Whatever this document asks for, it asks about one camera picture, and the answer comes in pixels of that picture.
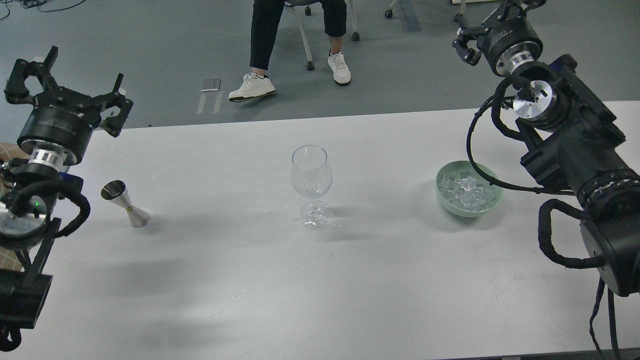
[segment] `white table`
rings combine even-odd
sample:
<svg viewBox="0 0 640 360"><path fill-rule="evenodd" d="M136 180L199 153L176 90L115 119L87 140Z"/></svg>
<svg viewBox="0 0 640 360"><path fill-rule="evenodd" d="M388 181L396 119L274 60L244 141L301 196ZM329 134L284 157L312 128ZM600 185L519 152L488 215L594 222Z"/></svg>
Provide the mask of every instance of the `white table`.
<svg viewBox="0 0 640 360"><path fill-rule="evenodd" d="M608 104L640 170L640 101ZM82 164L90 219L56 241L34 330L3 359L442 359L593 350L595 270L538 249L546 195L506 192L477 219L441 208L434 177L464 160L475 110L96 132ZM322 145L333 225L298 220L290 158ZM524 145L488 120L476 159L532 185ZM151 213L133 229L100 198L125 182ZM566 201L575 204L574 198ZM66 224L75 209L61 203ZM587 256L577 221L554 213L556 248ZM620 347L640 347L640 298L617 298ZM596 333L609 348L606 303Z"/></svg>

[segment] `jigger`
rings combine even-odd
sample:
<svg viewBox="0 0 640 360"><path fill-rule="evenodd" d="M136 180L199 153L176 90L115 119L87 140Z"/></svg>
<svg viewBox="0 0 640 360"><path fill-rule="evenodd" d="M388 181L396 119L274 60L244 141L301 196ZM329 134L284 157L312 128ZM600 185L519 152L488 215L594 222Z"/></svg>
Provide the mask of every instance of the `jigger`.
<svg viewBox="0 0 640 360"><path fill-rule="evenodd" d="M143 227L149 222L150 216L146 211L131 205L127 186L120 180L114 180L102 187L100 195L104 200L112 202L127 210L129 221L133 227Z"/></svg>

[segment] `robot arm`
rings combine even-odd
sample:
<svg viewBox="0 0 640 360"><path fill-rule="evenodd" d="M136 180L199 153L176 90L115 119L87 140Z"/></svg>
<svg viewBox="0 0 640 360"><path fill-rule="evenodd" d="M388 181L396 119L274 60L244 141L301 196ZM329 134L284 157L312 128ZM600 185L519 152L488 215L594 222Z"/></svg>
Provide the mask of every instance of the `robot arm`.
<svg viewBox="0 0 640 360"><path fill-rule="evenodd" d="M545 219L553 209L564 209L557 203L541 208L545 255L567 267L598 268L608 287L626 297L640 291L640 176L616 154L625 135L613 124L615 115L575 74L577 62L569 55L550 65L538 61L542 41L526 15L544 3L503 0L475 28L458 14L460 30L453 47L471 65L483 54L493 73L505 78L493 98L492 120L504 135L526 144L521 165L550 193L571 190L582 206L579 215L563 212L580 219L592 258L567 263L549 247L550 222ZM473 40L477 51L468 47ZM518 131L500 121L509 86L517 90L513 109L519 116ZM538 131L551 135L542 139Z"/></svg>
<svg viewBox="0 0 640 360"><path fill-rule="evenodd" d="M58 55L52 47L43 62L18 59L4 94L11 104L30 104L33 111L18 137L28 160L12 159L0 170L10 191L0 194L0 246L13 250L25 269L0 269L0 350L20 345L20 329L33 329L42 310L52 277L42 274L54 239L73 233L88 218L89 202L81 194L83 180L66 173L80 163L93 130L103 127L111 136L120 134L133 102L121 94L119 74L110 93L90 97L59 86L50 70ZM30 95L25 80L34 76L42 92ZM102 120L100 113L112 107L118 115ZM61 220L51 218L58 199L79 207L78 216L59 230ZM33 263L27 249L40 244Z"/></svg>

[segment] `person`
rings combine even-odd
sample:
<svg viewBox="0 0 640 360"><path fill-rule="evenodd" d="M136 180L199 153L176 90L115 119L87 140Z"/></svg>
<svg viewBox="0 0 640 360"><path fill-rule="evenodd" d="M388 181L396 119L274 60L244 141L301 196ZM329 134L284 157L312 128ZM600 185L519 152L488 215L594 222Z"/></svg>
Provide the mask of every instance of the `person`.
<svg viewBox="0 0 640 360"><path fill-rule="evenodd" d="M251 72L244 75L238 90L229 93L229 101L247 101L276 91L267 70L284 3L285 0L253 0ZM324 32L329 36L331 45L328 64L333 70L333 80L346 86L351 82L351 72L342 53L342 40L347 32L347 4L344 0L320 0L320 3L324 11Z"/></svg>

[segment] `shoe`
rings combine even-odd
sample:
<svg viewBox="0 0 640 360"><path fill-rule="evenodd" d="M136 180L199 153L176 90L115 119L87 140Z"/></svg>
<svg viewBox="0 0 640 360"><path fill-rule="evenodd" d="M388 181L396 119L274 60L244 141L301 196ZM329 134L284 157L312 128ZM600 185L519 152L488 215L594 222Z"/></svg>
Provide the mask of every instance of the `shoe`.
<svg viewBox="0 0 640 360"><path fill-rule="evenodd" d="M351 72L344 62L342 51L331 55L329 53L329 67L333 70L333 80L340 86L347 86L351 82Z"/></svg>
<svg viewBox="0 0 640 360"><path fill-rule="evenodd" d="M256 97L269 95L274 91L276 91L276 88L267 76L261 79L256 73L251 72L244 75L242 86L240 86L238 90L229 93L229 101L243 102Z"/></svg>

